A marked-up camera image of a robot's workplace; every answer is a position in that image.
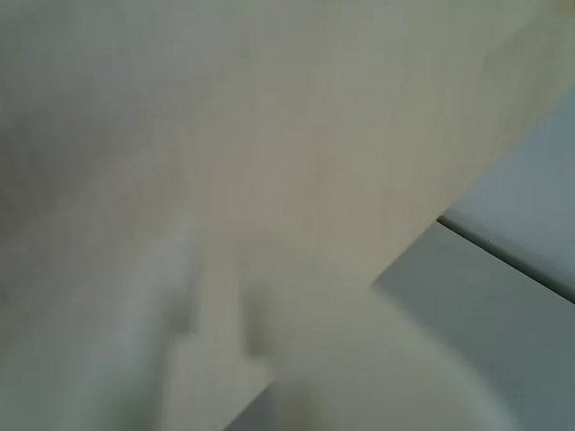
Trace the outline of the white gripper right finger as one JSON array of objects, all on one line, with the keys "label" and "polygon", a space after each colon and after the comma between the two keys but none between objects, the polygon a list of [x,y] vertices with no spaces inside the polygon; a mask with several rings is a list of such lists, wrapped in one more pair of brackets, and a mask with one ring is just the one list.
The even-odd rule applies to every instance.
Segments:
[{"label": "white gripper right finger", "polygon": [[243,306],[277,431],[520,431],[468,364],[380,295],[251,284]]}]

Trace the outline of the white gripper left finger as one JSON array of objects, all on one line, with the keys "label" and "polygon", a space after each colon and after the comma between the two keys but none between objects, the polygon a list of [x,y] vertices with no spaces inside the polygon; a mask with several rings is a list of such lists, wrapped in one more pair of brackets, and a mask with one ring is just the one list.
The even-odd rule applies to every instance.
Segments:
[{"label": "white gripper left finger", "polygon": [[170,350],[192,328],[196,236],[189,221],[169,228],[101,299],[74,369],[67,431],[158,431]]}]

